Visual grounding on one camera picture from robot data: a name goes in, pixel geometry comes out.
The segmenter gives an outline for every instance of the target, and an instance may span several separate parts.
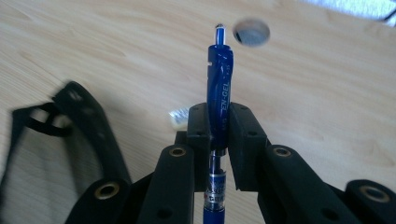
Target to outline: wooden table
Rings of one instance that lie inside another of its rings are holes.
[[[245,18],[268,24],[266,45],[233,38]],[[1,1],[1,164],[10,110],[75,80],[105,109],[133,179],[149,174],[174,141],[168,112],[205,101],[219,22],[234,53],[232,101],[253,111],[273,143],[296,149],[339,189],[367,178],[396,191],[396,30],[283,0]],[[226,222],[262,223],[256,194],[227,181]]]

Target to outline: wood grain surface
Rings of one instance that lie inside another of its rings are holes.
[[[265,21],[258,48],[232,34]],[[327,183],[396,191],[396,30],[297,1],[0,1],[0,158],[10,111],[46,102],[67,80],[102,105],[134,180],[174,141],[168,112],[205,101],[207,47],[228,27],[232,101],[275,144],[296,149]],[[262,223],[255,193],[227,179],[227,223]],[[195,195],[194,223],[202,223]]]

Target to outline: pen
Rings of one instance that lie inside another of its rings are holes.
[[[210,126],[209,177],[205,191],[204,224],[222,224],[225,218],[225,155],[233,52],[225,45],[225,27],[216,26],[215,45],[208,49],[207,113]]]

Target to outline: blue pen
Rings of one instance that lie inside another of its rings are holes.
[[[225,160],[229,120],[233,52],[225,45],[225,27],[216,26],[215,45],[208,49],[207,113],[211,132],[209,177],[205,191],[204,224],[222,224],[225,218]]]

